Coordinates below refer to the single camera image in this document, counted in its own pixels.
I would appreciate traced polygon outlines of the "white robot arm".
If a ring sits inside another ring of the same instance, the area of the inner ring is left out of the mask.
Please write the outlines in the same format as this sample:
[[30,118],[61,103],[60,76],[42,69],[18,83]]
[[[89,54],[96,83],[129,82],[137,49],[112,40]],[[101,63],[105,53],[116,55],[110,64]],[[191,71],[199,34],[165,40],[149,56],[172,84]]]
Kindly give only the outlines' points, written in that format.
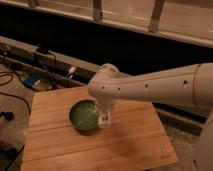
[[138,76],[120,77],[112,64],[104,64],[87,86],[95,99],[99,124],[110,123],[117,99],[190,106],[207,110],[193,159],[194,171],[213,171],[213,63],[194,64]]

